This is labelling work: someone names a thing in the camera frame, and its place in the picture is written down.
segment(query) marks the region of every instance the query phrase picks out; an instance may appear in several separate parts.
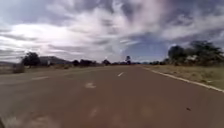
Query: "sky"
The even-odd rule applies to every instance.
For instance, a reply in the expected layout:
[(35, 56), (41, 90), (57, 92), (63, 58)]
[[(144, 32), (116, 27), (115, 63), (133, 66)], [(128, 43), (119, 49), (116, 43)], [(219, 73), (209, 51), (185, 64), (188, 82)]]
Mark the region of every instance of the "sky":
[(154, 61), (193, 40), (224, 48), (223, 0), (0, 0), (0, 61)]

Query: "asphalt road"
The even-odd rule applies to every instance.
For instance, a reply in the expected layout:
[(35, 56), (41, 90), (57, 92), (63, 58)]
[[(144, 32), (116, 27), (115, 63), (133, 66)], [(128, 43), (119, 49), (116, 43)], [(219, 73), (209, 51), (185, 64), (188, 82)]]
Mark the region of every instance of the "asphalt road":
[(0, 76), (7, 128), (223, 128), (224, 94), (142, 67)]

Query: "bush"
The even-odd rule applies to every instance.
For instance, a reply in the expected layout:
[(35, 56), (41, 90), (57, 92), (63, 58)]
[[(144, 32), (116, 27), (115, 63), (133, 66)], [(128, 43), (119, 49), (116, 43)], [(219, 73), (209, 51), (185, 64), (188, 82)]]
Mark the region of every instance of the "bush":
[(18, 65), (13, 65), (13, 73), (24, 73), (25, 72), (25, 67), (22, 64)]

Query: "dry grass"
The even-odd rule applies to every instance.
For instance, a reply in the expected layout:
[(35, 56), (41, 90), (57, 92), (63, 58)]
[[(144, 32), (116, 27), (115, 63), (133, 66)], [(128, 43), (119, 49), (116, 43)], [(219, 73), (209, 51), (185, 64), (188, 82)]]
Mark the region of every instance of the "dry grass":
[(151, 69), (224, 89), (224, 67), (149, 66)]

